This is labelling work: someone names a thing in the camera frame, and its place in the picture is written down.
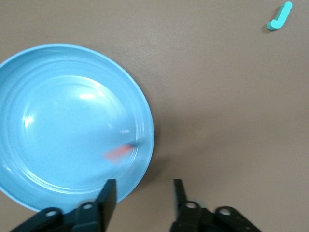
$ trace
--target plate rim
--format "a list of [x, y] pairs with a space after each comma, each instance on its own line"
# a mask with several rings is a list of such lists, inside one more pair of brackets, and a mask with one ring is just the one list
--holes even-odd
[[[5, 66], [5, 65], [8, 65], [11, 61], [13, 61], [14, 59], [17, 59], [18, 57], [26, 54], [26, 53], [29, 53], [29, 52], [32, 52], [32, 51], [36, 51], [36, 50], [40, 50], [40, 49], [45, 49], [45, 48], [56, 48], [56, 47], [66, 47], [66, 48], [74, 48], [74, 49], [79, 49], [79, 50], [83, 50], [83, 51], [86, 51], [86, 52], [89, 52], [89, 53], [92, 53], [94, 55], [97, 55], [103, 59], [105, 59], [106, 61], [108, 61], [109, 63], [111, 63], [113, 66], [115, 66], [116, 68], [118, 68], [123, 74], [126, 75], [126, 77], [131, 81], [131, 83], [134, 85], [134, 87], [136, 88], [136, 90], [138, 91], [140, 97], [141, 97], [141, 100], [143, 102], [143, 105], [145, 106], [145, 110], [147, 110], [147, 115], [149, 117], [149, 122], [150, 122], [150, 141], [151, 141], [151, 146], [149, 147], [150, 149], [150, 155], [149, 155], [149, 159], [147, 160], [147, 165], [145, 167], [145, 169], [143, 170], [143, 172], [141, 173], [140, 175], [140, 180], [137, 181], [127, 192], [128, 194], [127, 195], [124, 195], [122, 198], [118, 199], [117, 202], [120, 202], [122, 201], [124, 198], [126, 198], [128, 195], [130, 195], [133, 190], [140, 184], [140, 182], [142, 181], [142, 179], [144, 178], [148, 168], [149, 168], [149, 165], [151, 163], [151, 160], [153, 159], [153, 152], [154, 152], [154, 145], [155, 145], [155, 126], [154, 126], [154, 118], [153, 118], [153, 114], [152, 114], [152, 110], [150, 108], [150, 105], [146, 99], [146, 96], [145, 94], [143, 93], [143, 91], [141, 90], [140, 86], [137, 84], [137, 82], [133, 79], [133, 77], [123, 68], [121, 67], [118, 63], [116, 63], [114, 60], [112, 60], [111, 58], [109, 58], [108, 56], [100, 53], [100, 52], [97, 52], [93, 49], [90, 49], [90, 48], [87, 48], [87, 47], [84, 47], [84, 46], [80, 46], [80, 45], [75, 45], [75, 44], [69, 44], [69, 43], [49, 43], [49, 44], [42, 44], [42, 45], [38, 45], [38, 46], [34, 46], [34, 47], [30, 47], [30, 48], [27, 48], [27, 49], [24, 49], [18, 53], [15, 53], [14, 55], [10, 56], [9, 58], [7, 58], [5, 61], [3, 61], [2, 63], [0, 63], [0, 70]], [[41, 211], [42, 209], [39, 209], [39, 208], [35, 208], [31, 205], [28, 205], [26, 204], [25, 202], [21, 201], [20, 199], [16, 198], [15, 195], [13, 195], [12, 193], [9, 192], [8, 189], [5, 189], [2, 184], [1, 184], [1, 181], [0, 181], [0, 190], [9, 198], [11, 198], [13, 201], [15, 201], [16, 203], [20, 204], [21, 206], [25, 207], [25, 208], [28, 208], [30, 210], [33, 210], [33, 211]]]

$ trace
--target teal object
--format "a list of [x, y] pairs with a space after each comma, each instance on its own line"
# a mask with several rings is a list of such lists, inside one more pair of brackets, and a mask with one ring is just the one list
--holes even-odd
[[288, 18], [292, 7], [293, 7], [293, 4], [290, 1], [287, 1], [284, 5], [282, 5], [278, 14], [277, 14], [277, 17], [275, 19], [271, 20], [267, 24], [267, 28], [269, 30], [280, 29], [284, 25], [286, 19]]
[[[117, 201], [145, 174], [154, 146], [149, 105], [133, 78], [88, 48], [48, 44], [0, 65], [0, 189], [39, 211], [72, 210], [108, 179]], [[107, 151], [134, 148], [113, 164]]]

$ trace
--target light blue plate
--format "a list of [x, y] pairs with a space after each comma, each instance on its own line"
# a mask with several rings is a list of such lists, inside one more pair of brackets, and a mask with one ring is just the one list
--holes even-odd
[[[119, 163], [104, 158], [132, 141]], [[107, 179], [117, 180], [119, 202], [142, 179], [153, 146], [142, 91], [108, 57], [49, 44], [0, 65], [0, 189], [21, 205], [68, 212]]]

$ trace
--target tabletop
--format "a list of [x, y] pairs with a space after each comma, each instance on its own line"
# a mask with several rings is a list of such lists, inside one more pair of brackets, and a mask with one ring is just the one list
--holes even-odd
[[[155, 124], [150, 166], [107, 231], [167, 232], [173, 179], [212, 211], [229, 205], [261, 231], [309, 228], [309, 2], [0, 0], [0, 62], [76, 44], [119, 63]], [[0, 231], [35, 212], [0, 193]]]

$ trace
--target teal plastic piece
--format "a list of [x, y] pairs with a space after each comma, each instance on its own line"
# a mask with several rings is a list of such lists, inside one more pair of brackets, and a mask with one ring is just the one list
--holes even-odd
[[267, 24], [267, 28], [269, 30], [280, 29], [284, 25], [286, 19], [288, 18], [292, 7], [293, 7], [293, 4], [290, 1], [287, 1], [284, 5], [282, 5], [277, 14], [276, 19], [271, 20]]

